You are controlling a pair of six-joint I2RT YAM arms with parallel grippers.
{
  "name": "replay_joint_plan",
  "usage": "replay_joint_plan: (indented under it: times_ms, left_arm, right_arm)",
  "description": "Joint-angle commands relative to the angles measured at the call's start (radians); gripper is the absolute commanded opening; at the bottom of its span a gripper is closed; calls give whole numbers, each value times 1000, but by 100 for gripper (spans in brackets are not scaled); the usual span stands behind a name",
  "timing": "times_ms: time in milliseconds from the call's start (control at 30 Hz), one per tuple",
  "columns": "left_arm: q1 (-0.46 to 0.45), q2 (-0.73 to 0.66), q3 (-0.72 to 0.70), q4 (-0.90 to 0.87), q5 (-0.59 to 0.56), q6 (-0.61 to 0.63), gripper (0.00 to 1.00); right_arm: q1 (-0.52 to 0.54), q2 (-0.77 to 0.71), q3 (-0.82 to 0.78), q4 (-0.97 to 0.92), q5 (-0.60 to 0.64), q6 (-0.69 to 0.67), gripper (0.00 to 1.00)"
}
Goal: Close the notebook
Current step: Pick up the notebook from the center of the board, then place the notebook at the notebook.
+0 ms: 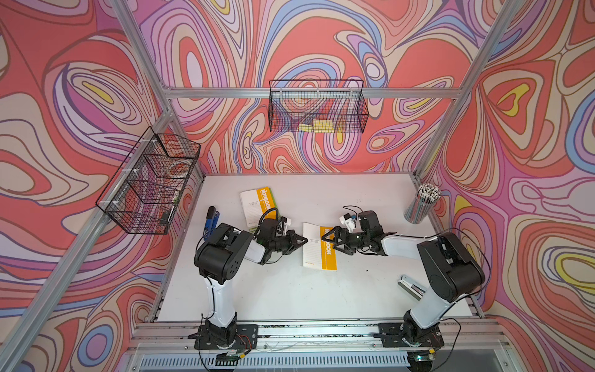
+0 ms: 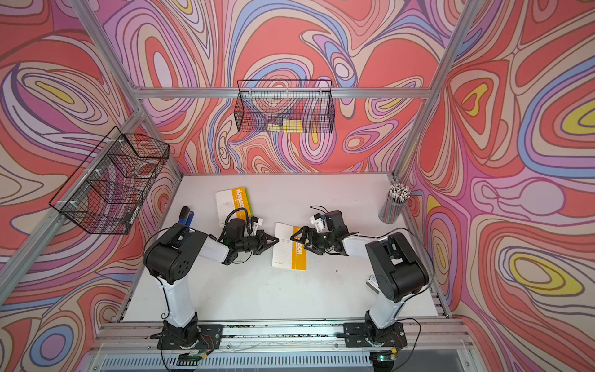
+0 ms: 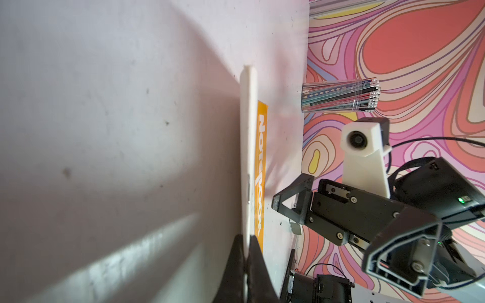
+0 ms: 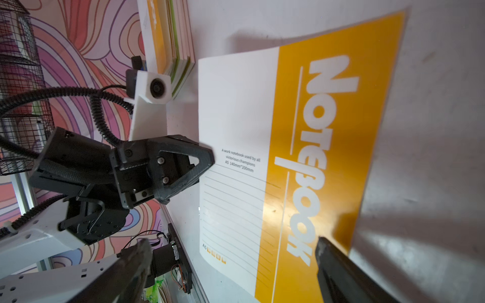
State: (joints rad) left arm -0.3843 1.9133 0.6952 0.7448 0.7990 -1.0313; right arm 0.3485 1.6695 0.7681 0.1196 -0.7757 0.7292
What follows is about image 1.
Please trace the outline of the white yellow notebook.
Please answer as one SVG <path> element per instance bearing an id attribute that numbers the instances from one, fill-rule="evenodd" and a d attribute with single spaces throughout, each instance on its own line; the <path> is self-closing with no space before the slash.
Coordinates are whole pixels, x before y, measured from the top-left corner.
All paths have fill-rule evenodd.
<path id="1" fill-rule="evenodd" d="M 240 193 L 240 201 L 247 228 L 254 232 L 260 221 L 260 217 L 269 209 L 276 208 L 273 193 L 269 187 L 253 189 Z"/>
<path id="2" fill-rule="evenodd" d="M 305 268 L 322 271 L 336 271 L 338 269 L 333 245 L 322 240 L 322 236 L 331 230 L 331 227 L 303 223 L 304 237 L 308 240 L 302 247 L 302 264 Z"/>

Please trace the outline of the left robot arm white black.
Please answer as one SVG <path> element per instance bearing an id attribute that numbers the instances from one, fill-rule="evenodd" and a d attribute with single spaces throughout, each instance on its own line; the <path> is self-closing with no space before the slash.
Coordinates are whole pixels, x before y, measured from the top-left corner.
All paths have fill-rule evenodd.
<path id="1" fill-rule="evenodd" d="M 254 232 L 220 224 L 195 252 L 194 264 L 210 294 L 209 313 L 202 316 L 197 333 L 189 336 L 195 350 L 254 350 L 258 325 L 238 324 L 232 279 L 245 261 L 265 266 L 272 263 L 273 253 L 287 256 L 306 243 L 308 239 L 287 229 L 283 219 L 264 219 Z"/>

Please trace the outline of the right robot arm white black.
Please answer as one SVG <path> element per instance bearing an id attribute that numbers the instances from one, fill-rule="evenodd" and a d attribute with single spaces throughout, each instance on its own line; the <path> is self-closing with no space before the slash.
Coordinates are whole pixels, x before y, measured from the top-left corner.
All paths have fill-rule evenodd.
<path id="1" fill-rule="evenodd" d="M 446 231 L 429 237 L 386 232 L 376 212 L 345 214 L 340 224 L 321 236 L 331 248 L 353 256 L 419 260 L 429 286 L 418 304 L 406 311 L 398 335 L 410 347 L 438 335 L 441 318 L 454 305 L 473 295 L 486 281 L 485 273 L 456 234 Z"/>

